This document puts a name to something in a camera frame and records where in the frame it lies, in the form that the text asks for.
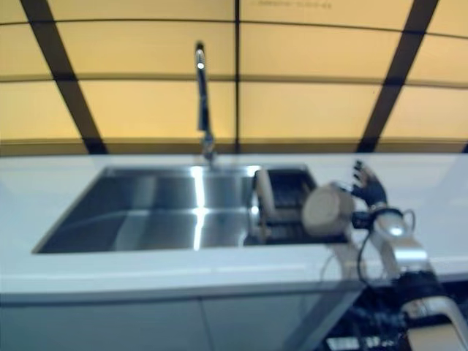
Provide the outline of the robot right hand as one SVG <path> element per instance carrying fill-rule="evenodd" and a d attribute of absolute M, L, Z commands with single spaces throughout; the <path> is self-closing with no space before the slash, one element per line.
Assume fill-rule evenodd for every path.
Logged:
<path fill-rule="evenodd" d="M 362 160 L 357 159 L 353 165 L 353 184 L 337 183 L 337 187 L 343 192 L 361 199 L 370 209 L 388 206 L 387 193 L 378 176 Z"/>

